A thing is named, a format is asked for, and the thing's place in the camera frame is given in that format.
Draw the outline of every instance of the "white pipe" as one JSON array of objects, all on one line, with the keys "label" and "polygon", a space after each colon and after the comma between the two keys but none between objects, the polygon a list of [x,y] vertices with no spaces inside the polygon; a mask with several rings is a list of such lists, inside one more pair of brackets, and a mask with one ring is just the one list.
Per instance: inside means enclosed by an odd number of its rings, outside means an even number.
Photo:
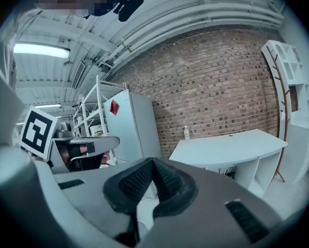
[{"label": "white pipe", "polygon": [[134,51],[132,52],[129,52],[129,51],[125,51],[120,57],[120,62],[124,61],[125,59],[129,58],[132,54],[135,54],[136,52],[139,52],[141,49],[145,48],[147,45],[155,42],[156,40],[159,40],[161,39],[162,37],[166,37],[166,36],[169,36],[170,34],[173,34],[173,33],[176,33],[178,32],[179,30],[184,30],[188,27],[192,27],[192,26],[197,26],[197,25],[201,25],[201,24],[207,24],[209,22],[226,22],[226,21],[241,21],[241,22],[253,22],[253,23],[260,23],[260,24],[268,24],[267,22],[265,21],[261,21],[261,20],[252,20],[252,19],[237,19],[237,18],[228,18],[228,19],[214,19],[214,20],[205,20],[205,21],[200,21],[200,22],[196,22],[196,23],[192,23],[192,24],[189,24],[189,25],[185,25],[185,26],[182,26],[182,27],[178,27],[176,29],[173,29],[173,30],[170,30],[158,37],[155,37],[153,38],[152,40],[148,41],[147,43],[143,44],[142,46],[140,46],[139,48],[135,49]]},{"label": "white pipe", "polygon": [[112,59],[115,55],[117,55],[119,52],[121,52],[124,47],[128,46],[130,43],[132,43],[134,40],[137,38],[141,37],[145,33],[149,32],[150,30],[154,29],[157,26],[161,26],[165,24],[166,22],[170,22],[173,19],[176,19],[178,17],[183,17],[187,14],[199,12],[199,11],[204,11],[204,10],[222,10],[222,9],[239,9],[239,10],[251,10],[255,12],[261,12],[264,14],[271,15],[273,17],[277,17],[280,19],[283,19],[282,15],[279,15],[275,12],[272,12],[268,9],[252,6],[252,5],[242,5],[242,4],[237,4],[237,3],[215,3],[215,4],[206,4],[206,5],[199,5],[199,6],[193,6],[193,7],[188,7],[176,12],[173,12],[171,14],[168,14],[162,18],[159,18],[151,23],[149,23],[147,26],[144,28],[140,29],[139,31],[135,32],[132,34],[129,38],[127,38],[122,44],[118,46],[115,51],[113,51],[109,59]]},{"label": "white pipe", "polygon": [[[225,17],[225,16],[232,16],[232,17],[254,17],[258,18],[260,20],[267,20],[267,21],[272,21],[276,22],[277,24],[281,24],[281,21],[267,17],[265,15],[260,15],[260,14],[254,14],[254,13],[249,13],[249,12],[236,12],[236,11],[218,11],[218,12],[210,12],[210,13],[203,13],[200,15],[196,15],[193,17],[187,17],[175,22],[172,22],[168,25],[163,26],[162,28],[157,29],[156,31],[148,34],[138,42],[136,42],[134,45],[130,46],[129,49],[133,52],[135,49],[139,48],[143,44],[147,43],[149,40],[156,38],[157,36],[160,36],[161,34],[168,32],[170,29],[179,27],[184,25],[185,23],[196,21],[198,19],[202,18],[215,18],[215,17]],[[113,64],[116,66],[121,60],[125,59],[127,55],[129,55],[129,51],[125,51],[123,54],[121,54],[114,62]]]}]

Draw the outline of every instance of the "white wall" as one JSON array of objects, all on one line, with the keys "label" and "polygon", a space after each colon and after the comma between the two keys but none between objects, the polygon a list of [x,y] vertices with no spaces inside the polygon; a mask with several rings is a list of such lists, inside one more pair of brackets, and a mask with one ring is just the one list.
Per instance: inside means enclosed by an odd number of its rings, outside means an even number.
[{"label": "white wall", "polygon": [[283,16],[283,24],[278,30],[287,44],[297,48],[309,82],[309,34],[290,7],[285,7]]}]

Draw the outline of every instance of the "white refrigerator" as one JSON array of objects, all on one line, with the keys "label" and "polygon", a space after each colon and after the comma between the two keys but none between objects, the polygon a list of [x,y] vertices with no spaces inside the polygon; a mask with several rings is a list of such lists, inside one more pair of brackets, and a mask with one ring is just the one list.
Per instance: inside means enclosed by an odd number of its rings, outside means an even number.
[{"label": "white refrigerator", "polygon": [[[118,110],[110,112],[112,101],[117,102]],[[158,131],[156,128],[152,100],[125,90],[104,103],[109,135],[120,138],[120,145],[114,149],[118,164],[136,161],[140,158],[162,157]],[[156,194],[147,191],[145,196]]]}]

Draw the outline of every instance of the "brick wall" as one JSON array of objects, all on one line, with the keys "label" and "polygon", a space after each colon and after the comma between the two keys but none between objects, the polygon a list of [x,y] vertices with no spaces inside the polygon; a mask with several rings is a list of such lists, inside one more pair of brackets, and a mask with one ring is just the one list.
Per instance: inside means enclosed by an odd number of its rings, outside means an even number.
[{"label": "brick wall", "polygon": [[282,41],[252,26],[198,29],[154,46],[108,80],[152,99],[165,159],[186,125],[191,138],[251,129],[276,136],[277,98],[261,53],[269,39]]}]

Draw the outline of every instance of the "white ceiling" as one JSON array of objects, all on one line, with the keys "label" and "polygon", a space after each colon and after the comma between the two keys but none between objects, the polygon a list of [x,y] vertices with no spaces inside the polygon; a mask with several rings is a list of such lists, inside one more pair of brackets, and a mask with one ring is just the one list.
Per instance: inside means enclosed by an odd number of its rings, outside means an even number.
[{"label": "white ceiling", "polygon": [[[111,72],[114,72],[154,44],[188,30],[236,23],[277,27],[282,21],[281,14],[268,4],[275,5],[276,1],[144,0],[143,5],[126,22],[119,22],[118,16],[112,11],[103,17],[90,16],[88,19],[47,11],[36,16],[37,12],[32,12],[19,23],[17,40],[57,45],[71,49],[71,53],[69,59],[16,54],[17,94],[27,105],[26,109],[35,104],[62,103],[61,109],[46,112],[55,116],[71,115],[74,111],[71,105],[76,104],[80,94],[90,90],[96,76],[95,72],[88,73],[91,67],[88,66],[83,83],[77,90],[71,88],[81,60],[92,60],[93,65],[98,66],[104,59],[113,65]],[[236,4],[248,7],[252,5],[254,10],[237,9]],[[201,5],[217,7],[204,8]],[[212,17],[211,13],[215,12],[218,17]],[[164,20],[166,15],[168,20],[161,23],[160,20]],[[119,54],[111,55],[122,41],[131,39],[132,35],[135,39],[128,43],[131,49],[135,48],[132,53],[122,49]]]}]

